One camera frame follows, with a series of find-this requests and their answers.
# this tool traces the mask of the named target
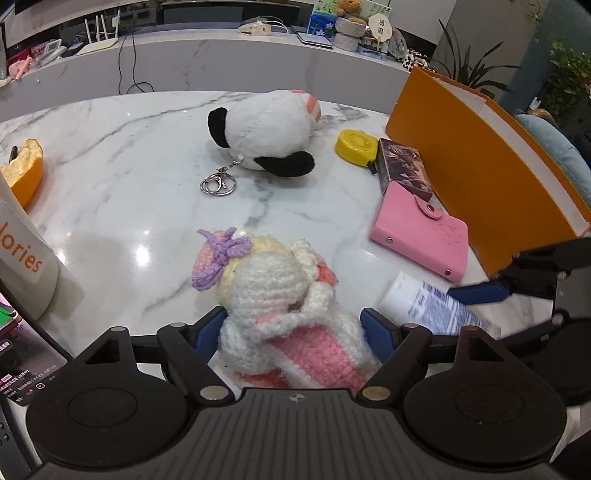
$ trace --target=smartphone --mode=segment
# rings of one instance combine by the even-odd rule
[[[0,294],[0,394],[17,405],[28,405],[70,358]]]
[[[311,33],[297,33],[297,37],[304,45],[314,45],[315,47],[332,48],[332,43],[322,35],[312,35]]]

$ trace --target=pink toy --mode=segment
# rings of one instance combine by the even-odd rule
[[[291,248],[268,236],[209,233],[193,287],[215,285],[228,311],[219,355],[239,385],[349,388],[378,369],[359,319],[335,302],[334,272],[304,240]]]
[[[31,57],[27,57],[26,60],[16,61],[8,67],[8,73],[17,82],[29,71],[32,62],[33,59]]]

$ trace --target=marble table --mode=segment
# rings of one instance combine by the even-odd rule
[[[87,100],[0,124],[0,155],[36,138],[46,173],[29,208],[64,267],[40,319],[74,355],[106,329],[153,334],[171,322],[194,323],[215,307],[211,291],[192,289],[199,228],[230,226],[281,241],[306,238],[340,283],[337,299],[358,314],[400,271],[447,290],[450,284],[368,240],[381,193],[368,170],[334,152],[340,130],[383,136],[382,113],[322,102],[309,151],[317,167],[300,179],[236,168],[238,188],[210,197],[201,180],[228,163],[211,140],[207,114],[250,93],[165,92]],[[470,252],[463,283],[486,278]],[[478,308],[502,335],[546,320],[547,301],[511,297]]]

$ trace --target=pink card holder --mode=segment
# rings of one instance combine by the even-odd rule
[[[466,271],[466,224],[396,182],[388,186],[369,237],[452,282]]]

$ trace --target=orange folder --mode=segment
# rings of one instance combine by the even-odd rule
[[[468,225],[488,275],[531,248],[583,236],[591,210],[558,165],[485,95],[414,68],[386,126],[419,150],[433,190]]]

